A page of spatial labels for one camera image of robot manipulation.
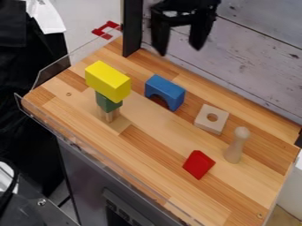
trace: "wooden round knob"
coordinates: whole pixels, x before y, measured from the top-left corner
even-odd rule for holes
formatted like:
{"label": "wooden round knob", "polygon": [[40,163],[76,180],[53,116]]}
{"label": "wooden round knob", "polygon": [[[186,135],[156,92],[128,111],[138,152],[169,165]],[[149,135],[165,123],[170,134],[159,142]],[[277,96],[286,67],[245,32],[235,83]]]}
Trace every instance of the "wooden round knob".
{"label": "wooden round knob", "polygon": [[238,139],[248,139],[251,136],[250,131],[246,127],[237,127],[234,133]]}

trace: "blue block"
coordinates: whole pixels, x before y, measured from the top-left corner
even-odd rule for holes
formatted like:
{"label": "blue block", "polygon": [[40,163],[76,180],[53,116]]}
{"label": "blue block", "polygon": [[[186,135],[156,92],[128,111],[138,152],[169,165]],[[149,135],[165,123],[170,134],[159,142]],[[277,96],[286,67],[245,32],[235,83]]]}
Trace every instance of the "blue block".
{"label": "blue block", "polygon": [[145,96],[161,96],[171,111],[176,111],[185,100],[185,89],[155,74],[145,84]]}

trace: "red block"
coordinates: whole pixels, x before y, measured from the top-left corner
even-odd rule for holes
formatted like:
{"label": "red block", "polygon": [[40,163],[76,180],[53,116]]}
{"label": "red block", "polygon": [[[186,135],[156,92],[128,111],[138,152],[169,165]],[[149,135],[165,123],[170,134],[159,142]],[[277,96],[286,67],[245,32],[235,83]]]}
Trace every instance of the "red block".
{"label": "red block", "polygon": [[201,151],[193,151],[186,160],[183,168],[191,173],[196,179],[200,180],[215,163],[216,162]]}

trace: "yellow block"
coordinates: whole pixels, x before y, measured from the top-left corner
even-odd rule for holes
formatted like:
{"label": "yellow block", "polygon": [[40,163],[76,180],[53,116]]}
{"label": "yellow block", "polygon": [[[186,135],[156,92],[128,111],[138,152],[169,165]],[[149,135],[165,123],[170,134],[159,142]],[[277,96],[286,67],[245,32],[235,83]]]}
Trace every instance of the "yellow block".
{"label": "yellow block", "polygon": [[131,91],[130,78],[102,61],[85,69],[86,84],[111,101],[121,102]]}

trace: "wooden table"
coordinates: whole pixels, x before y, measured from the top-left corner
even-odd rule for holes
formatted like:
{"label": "wooden table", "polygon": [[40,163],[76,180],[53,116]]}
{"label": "wooden table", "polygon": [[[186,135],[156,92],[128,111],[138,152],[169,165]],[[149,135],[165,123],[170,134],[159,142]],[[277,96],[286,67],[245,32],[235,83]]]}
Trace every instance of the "wooden table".
{"label": "wooden table", "polygon": [[[174,205],[205,225],[262,225],[297,157],[293,143],[299,126],[144,49],[128,58],[121,51],[122,40],[117,39],[31,91],[23,106],[55,131],[66,137],[74,133],[134,175],[161,198],[111,164],[191,225],[196,222]],[[85,68],[97,60],[132,78],[132,93],[112,124],[98,118],[94,90],[84,80]],[[187,90],[185,103],[175,113],[144,97],[144,83],[155,73]],[[204,103],[230,112],[221,136],[193,126]],[[230,164],[223,150],[238,126],[249,128],[252,137],[241,163]],[[91,148],[86,150],[107,162]],[[182,169],[193,150],[216,161],[201,180]]]}

